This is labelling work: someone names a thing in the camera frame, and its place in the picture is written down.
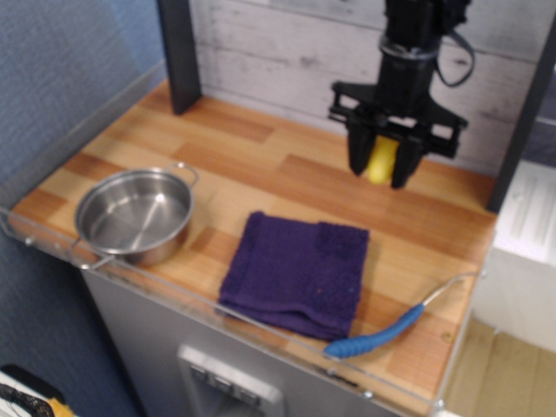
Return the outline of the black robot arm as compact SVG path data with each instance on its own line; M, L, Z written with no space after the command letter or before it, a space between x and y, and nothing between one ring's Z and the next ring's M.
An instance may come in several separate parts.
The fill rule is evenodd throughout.
M336 82L329 117L347 128L349 168L370 182L401 189L423 156L454 157L467 120L441 107L430 95L439 76L443 37L469 56L469 43L456 32L466 21L467 1L387 1L387 27L375 84Z

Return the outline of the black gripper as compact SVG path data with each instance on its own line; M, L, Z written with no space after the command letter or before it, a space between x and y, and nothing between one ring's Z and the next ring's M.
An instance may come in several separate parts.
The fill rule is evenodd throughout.
M441 107L429 89L438 70L440 46L405 48L382 43L381 66L375 84L335 82L329 118L347 128L349 168L366 169L376 136L400 141L391 179L402 189L426 153L453 157L467 121Z

